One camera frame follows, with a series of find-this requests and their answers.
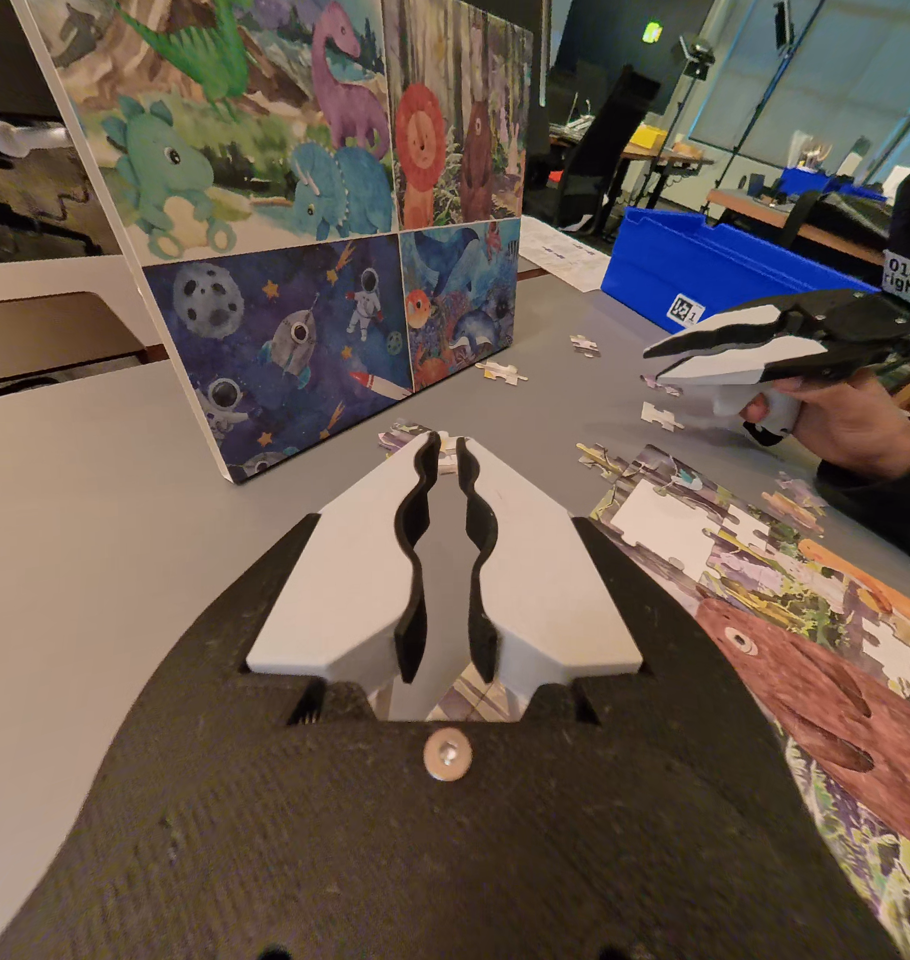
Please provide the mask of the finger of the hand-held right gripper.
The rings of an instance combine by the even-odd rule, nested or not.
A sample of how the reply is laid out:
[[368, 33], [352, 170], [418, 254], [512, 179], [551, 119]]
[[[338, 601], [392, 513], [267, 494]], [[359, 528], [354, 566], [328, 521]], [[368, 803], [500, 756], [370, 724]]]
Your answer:
[[788, 359], [787, 343], [779, 348], [770, 346], [780, 330], [781, 314], [782, 310], [778, 307], [746, 307], [726, 311], [653, 343], [644, 350], [644, 358], [672, 358], [679, 361], [696, 356], [760, 349], [766, 361]]
[[659, 383], [675, 387], [704, 385], [749, 386], [762, 382], [767, 367], [782, 361], [826, 354], [809, 339], [773, 339], [761, 345], [682, 359], [658, 375]]

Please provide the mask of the wooden desk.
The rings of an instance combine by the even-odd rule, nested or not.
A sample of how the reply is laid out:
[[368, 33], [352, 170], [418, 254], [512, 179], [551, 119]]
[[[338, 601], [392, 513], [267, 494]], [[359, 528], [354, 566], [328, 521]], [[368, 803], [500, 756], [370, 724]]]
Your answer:
[[695, 177], [704, 167], [714, 164], [714, 161], [703, 150], [686, 142], [678, 142], [672, 147], [662, 145], [659, 148], [629, 142], [616, 162], [611, 185], [605, 190], [603, 199], [606, 202], [616, 203], [617, 195], [627, 182], [632, 163], [643, 164], [644, 175], [643, 184], [638, 187], [637, 193], [631, 196], [637, 203], [647, 197], [646, 208], [652, 210], [671, 179]]
[[[713, 188], [708, 192], [706, 200], [710, 207], [717, 206], [725, 211], [732, 211], [734, 214], [779, 229], [783, 228], [788, 222], [789, 215], [794, 208], [792, 203], [772, 205], [761, 201], [760, 198], [751, 198], [745, 193], [729, 189]], [[883, 253], [879, 250], [857, 244], [843, 236], [838, 236], [808, 223], [800, 227], [797, 237], [875, 266], [882, 266], [885, 261]]]

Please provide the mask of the olive branch puzzle piece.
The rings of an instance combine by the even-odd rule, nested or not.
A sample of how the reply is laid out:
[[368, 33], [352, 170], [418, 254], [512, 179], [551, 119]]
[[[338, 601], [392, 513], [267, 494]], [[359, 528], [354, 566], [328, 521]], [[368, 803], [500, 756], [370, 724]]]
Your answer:
[[614, 483], [629, 468], [630, 463], [609, 455], [607, 448], [599, 445], [576, 444], [580, 452], [579, 463], [590, 471], [599, 473], [606, 481]]

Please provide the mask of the printed paper sheet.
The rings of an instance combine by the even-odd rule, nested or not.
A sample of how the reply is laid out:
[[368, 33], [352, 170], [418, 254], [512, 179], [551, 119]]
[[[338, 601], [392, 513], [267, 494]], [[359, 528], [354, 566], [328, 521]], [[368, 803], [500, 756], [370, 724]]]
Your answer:
[[609, 253], [528, 215], [521, 217], [519, 253], [581, 293], [602, 288], [610, 260]]

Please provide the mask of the purple green joined puzzle pieces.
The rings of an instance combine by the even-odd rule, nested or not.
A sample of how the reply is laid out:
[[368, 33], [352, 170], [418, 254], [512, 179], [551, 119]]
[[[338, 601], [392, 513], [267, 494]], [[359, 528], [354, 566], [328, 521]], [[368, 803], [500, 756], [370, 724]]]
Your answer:
[[430, 428], [422, 424], [397, 421], [390, 426], [389, 430], [378, 434], [378, 443], [382, 449], [386, 450], [386, 457], [389, 457], [414, 439], [430, 432]]

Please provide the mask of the person's right forearm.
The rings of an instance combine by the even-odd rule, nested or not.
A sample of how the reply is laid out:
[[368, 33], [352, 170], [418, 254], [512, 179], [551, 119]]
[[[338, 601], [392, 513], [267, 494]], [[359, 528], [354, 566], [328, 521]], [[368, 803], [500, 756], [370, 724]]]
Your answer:
[[822, 460], [816, 489], [828, 504], [910, 557], [910, 470], [895, 479], [869, 479]]

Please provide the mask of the illustrated jigsaw puzzle box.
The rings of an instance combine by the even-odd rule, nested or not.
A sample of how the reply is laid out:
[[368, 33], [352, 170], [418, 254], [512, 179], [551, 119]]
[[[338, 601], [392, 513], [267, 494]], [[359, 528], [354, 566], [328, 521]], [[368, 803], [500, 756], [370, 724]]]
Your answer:
[[455, 1], [13, 6], [227, 479], [511, 345], [530, 30]]

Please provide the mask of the person's right hand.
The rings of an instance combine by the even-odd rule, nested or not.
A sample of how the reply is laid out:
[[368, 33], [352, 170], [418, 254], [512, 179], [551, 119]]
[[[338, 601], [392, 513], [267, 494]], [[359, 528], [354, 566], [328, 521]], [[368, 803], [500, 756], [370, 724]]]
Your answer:
[[869, 483], [910, 473], [910, 417], [870, 371], [835, 383], [793, 377], [765, 387], [799, 403], [792, 436], [821, 461]]

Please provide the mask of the black office chair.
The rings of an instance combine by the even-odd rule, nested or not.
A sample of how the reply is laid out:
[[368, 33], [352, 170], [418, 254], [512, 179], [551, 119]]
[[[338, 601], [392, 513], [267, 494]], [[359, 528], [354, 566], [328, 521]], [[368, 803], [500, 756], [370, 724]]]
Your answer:
[[566, 153], [553, 226], [581, 222], [600, 236], [627, 174], [624, 151], [660, 90], [657, 80], [627, 65], [581, 141]]

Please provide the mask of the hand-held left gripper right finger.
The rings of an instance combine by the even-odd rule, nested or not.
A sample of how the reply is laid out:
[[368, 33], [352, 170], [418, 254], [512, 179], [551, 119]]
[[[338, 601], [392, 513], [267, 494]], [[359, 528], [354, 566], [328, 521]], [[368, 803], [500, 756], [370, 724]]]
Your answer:
[[472, 438], [459, 438], [472, 566], [468, 638], [513, 694], [635, 674], [642, 654], [586, 545], [595, 530]]

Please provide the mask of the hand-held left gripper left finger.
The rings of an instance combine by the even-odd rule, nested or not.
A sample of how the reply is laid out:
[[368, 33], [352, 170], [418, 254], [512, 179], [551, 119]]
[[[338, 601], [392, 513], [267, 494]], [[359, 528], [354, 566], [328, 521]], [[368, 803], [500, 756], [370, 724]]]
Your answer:
[[360, 687], [410, 684], [427, 637], [414, 546], [427, 531], [441, 437], [421, 434], [308, 514], [310, 533], [246, 657], [254, 673]]

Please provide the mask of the blue plastic bin white label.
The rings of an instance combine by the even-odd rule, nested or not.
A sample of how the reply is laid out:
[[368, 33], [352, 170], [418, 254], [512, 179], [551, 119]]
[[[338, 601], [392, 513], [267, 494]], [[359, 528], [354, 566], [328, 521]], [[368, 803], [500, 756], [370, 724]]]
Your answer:
[[701, 214], [630, 208], [602, 291], [669, 333], [749, 302], [879, 284], [834, 270]]

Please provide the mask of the yellow pink puzzle piece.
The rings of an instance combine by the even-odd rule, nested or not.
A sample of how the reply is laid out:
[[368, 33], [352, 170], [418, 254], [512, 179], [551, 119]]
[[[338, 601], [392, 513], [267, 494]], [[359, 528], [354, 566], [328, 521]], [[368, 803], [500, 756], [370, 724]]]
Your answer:
[[818, 516], [810, 509], [778, 492], [763, 492], [762, 498], [765, 502], [765, 509], [771, 516], [794, 526], [798, 530], [807, 531], [818, 538], [824, 536], [824, 528], [819, 522]]

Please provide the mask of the lilac puzzle piece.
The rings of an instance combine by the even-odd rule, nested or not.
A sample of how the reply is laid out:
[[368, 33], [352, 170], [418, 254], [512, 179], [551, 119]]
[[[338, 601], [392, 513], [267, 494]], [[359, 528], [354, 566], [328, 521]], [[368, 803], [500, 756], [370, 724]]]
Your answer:
[[793, 477], [784, 470], [780, 470], [777, 476], [777, 484], [781, 488], [784, 498], [796, 504], [797, 507], [815, 515], [825, 515], [826, 501], [803, 479]]

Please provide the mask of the partly assembled forest jigsaw puzzle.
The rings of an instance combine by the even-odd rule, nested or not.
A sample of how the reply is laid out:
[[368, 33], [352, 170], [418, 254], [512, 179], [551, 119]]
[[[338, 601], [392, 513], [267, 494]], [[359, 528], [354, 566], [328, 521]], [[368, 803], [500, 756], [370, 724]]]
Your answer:
[[775, 728], [822, 839], [910, 958], [910, 598], [648, 445], [592, 512]]

